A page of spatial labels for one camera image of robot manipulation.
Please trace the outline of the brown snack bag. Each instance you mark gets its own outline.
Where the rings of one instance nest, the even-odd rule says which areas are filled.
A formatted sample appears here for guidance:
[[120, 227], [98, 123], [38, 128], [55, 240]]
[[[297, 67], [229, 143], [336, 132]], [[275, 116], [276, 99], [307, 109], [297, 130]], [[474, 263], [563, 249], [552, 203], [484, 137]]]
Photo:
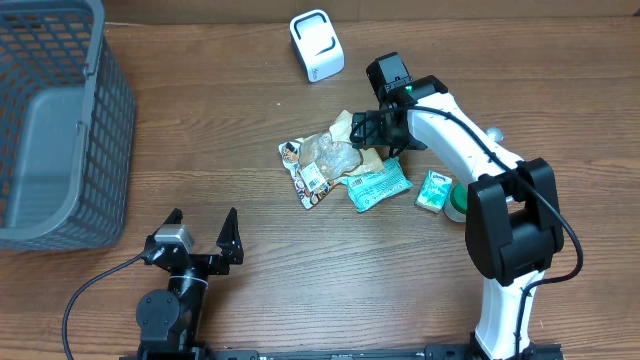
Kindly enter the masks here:
[[353, 115], [343, 110], [323, 132], [279, 145], [284, 168], [290, 173], [302, 206], [309, 210], [345, 178], [384, 169], [375, 149], [356, 149], [349, 136]]

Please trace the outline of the yellow dish soap bottle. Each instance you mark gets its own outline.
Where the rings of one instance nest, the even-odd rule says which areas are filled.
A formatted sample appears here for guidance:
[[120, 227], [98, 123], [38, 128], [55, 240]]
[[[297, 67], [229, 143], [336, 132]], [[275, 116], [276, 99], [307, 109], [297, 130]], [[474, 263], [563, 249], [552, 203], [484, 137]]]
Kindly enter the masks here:
[[502, 131], [497, 127], [488, 128], [486, 130], [486, 135], [496, 143], [500, 143], [504, 139]]

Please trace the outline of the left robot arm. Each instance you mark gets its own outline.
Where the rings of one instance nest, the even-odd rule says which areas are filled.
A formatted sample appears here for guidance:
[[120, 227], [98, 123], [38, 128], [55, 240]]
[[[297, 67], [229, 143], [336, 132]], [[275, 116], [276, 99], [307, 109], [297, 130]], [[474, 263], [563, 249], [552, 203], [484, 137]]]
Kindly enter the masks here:
[[142, 297], [136, 309], [140, 327], [138, 359], [213, 359], [210, 346], [198, 340], [204, 302], [211, 276], [224, 276], [243, 263], [237, 210], [232, 208], [216, 240], [218, 254], [195, 254], [194, 240], [174, 209], [148, 235], [142, 260], [169, 273], [165, 289]]

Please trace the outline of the teal wafer packet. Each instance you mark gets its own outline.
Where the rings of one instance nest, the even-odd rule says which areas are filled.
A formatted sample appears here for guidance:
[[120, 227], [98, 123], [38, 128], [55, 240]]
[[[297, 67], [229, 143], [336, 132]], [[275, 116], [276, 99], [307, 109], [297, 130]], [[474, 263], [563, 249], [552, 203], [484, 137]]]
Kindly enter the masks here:
[[379, 172], [346, 177], [342, 183], [358, 213], [366, 212], [382, 200], [410, 190], [413, 184], [403, 173], [397, 158], [383, 162]]

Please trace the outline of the teal tissue pack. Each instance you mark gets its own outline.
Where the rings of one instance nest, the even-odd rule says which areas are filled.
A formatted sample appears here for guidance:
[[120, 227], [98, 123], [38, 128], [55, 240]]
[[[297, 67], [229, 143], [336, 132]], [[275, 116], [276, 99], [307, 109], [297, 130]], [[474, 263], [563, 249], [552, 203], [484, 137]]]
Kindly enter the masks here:
[[452, 179], [429, 170], [420, 188], [415, 204], [423, 209], [439, 213], [452, 187]]

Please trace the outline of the green lidded jar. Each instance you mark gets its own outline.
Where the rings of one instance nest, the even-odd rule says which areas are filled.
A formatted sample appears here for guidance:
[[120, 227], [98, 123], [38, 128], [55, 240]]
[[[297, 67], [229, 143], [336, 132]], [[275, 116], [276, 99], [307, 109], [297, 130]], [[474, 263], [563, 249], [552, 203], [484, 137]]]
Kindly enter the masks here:
[[466, 221], [467, 190], [461, 183], [456, 183], [450, 190], [443, 211], [454, 222], [464, 223]]

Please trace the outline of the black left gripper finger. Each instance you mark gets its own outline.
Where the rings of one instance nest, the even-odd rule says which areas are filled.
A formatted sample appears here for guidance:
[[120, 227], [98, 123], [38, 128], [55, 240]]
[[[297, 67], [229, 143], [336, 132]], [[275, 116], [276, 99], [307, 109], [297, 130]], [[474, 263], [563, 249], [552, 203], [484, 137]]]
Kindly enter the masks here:
[[[182, 211], [180, 209], [178, 209], [178, 208], [174, 208], [172, 210], [172, 212], [169, 214], [169, 216], [166, 218], [166, 220], [162, 223], [162, 225], [164, 225], [164, 224], [182, 224], [182, 219], [183, 219]], [[155, 248], [157, 248], [159, 246], [168, 245], [168, 244], [158, 244], [153, 238], [153, 235], [156, 233], [156, 231], [160, 227], [158, 227], [152, 234], [150, 234], [150, 235], [148, 235], [146, 237], [145, 245], [144, 245], [144, 251], [145, 252], [150, 252], [150, 251], [152, 251], [153, 249], [155, 249]]]
[[244, 261], [244, 249], [239, 234], [237, 210], [232, 207], [224, 221], [216, 245], [221, 249], [224, 261], [231, 265], [241, 265]]

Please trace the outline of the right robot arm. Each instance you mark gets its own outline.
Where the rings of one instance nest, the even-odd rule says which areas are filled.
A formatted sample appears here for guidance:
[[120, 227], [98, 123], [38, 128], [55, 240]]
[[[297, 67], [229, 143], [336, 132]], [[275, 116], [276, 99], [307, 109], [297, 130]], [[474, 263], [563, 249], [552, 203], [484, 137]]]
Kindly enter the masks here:
[[435, 76], [414, 79], [389, 53], [366, 69], [379, 107], [352, 121], [356, 147], [432, 150], [464, 186], [465, 243], [483, 277], [481, 316], [469, 345], [429, 345], [429, 359], [560, 359], [528, 335], [535, 283], [564, 245], [555, 177], [538, 158], [504, 149], [467, 117]]

